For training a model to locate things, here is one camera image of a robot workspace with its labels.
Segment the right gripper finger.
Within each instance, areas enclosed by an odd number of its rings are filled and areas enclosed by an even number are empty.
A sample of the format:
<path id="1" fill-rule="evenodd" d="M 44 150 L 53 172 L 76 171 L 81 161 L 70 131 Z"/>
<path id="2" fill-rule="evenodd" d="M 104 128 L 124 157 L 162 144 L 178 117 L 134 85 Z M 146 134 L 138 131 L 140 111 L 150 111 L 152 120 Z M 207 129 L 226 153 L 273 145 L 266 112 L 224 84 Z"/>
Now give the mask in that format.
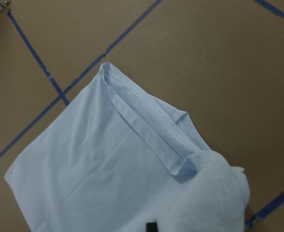
<path id="1" fill-rule="evenodd" d="M 146 223 L 146 232 L 158 232 L 158 227 L 156 222 Z"/>

